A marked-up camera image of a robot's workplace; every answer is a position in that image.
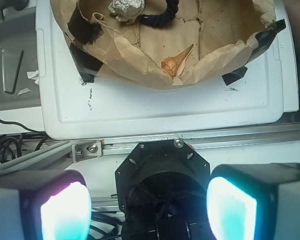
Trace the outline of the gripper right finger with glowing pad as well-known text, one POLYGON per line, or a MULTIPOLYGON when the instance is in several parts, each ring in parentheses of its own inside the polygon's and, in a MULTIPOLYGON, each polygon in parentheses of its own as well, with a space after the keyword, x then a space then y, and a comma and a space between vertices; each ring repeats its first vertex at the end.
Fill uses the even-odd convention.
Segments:
POLYGON ((218 165, 206 207, 218 240, 300 240, 300 163, 218 165))

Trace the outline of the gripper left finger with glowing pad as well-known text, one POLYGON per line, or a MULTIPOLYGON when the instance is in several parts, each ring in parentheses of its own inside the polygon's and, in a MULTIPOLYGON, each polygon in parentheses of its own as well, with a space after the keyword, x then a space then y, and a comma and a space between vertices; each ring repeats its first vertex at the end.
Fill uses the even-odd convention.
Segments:
POLYGON ((92 200, 75 170, 0 170, 0 240, 84 240, 92 200))

